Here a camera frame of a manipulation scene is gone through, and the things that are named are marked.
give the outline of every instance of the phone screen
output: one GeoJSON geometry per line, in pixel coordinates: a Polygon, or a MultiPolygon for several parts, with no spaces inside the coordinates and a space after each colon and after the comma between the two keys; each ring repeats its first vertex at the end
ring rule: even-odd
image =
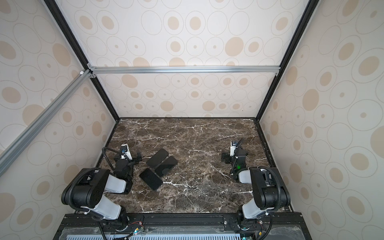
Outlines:
{"type": "Polygon", "coordinates": [[[154,191],[163,184],[163,181],[149,168],[140,173],[139,177],[154,191]]]}
{"type": "Polygon", "coordinates": [[[169,153],[164,149],[160,149],[155,155],[153,155],[148,161],[147,165],[151,168],[157,167],[167,156],[169,153]]]}
{"type": "Polygon", "coordinates": [[[155,169],[155,173],[159,176],[159,177],[162,177],[164,176],[165,174],[167,174],[167,172],[169,172],[169,170],[171,168],[173,168],[175,165],[177,164],[177,160],[173,157],[173,156],[170,156],[169,158],[167,158],[160,166],[158,166],[156,169],[155,169]]]}

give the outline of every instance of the wall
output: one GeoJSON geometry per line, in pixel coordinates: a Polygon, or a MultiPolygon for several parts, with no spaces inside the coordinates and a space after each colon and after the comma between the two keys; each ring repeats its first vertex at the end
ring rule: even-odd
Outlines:
{"type": "Polygon", "coordinates": [[[57,0],[93,66],[279,65],[307,0],[57,0]]]}
{"type": "Polygon", "coordinates": [[[261,120],[315,240],[384,235],[383,14],[322,1],[261,120]]]}
{"type": "Polygon", "coordinates": [[[45,7],[0,1],[0,153],[82,69],[45,7]]]}
{"type": "Polygon", "coordinates": [[[0,239],[52,239],[64,215],[64,188],[94,167],[115,121],[90,80],[0,177],[0,239]]]}
{"type": "Polygon", "coordinates": [[[99,74],[120,117],[254,117],[274,73],[99,74]]]}

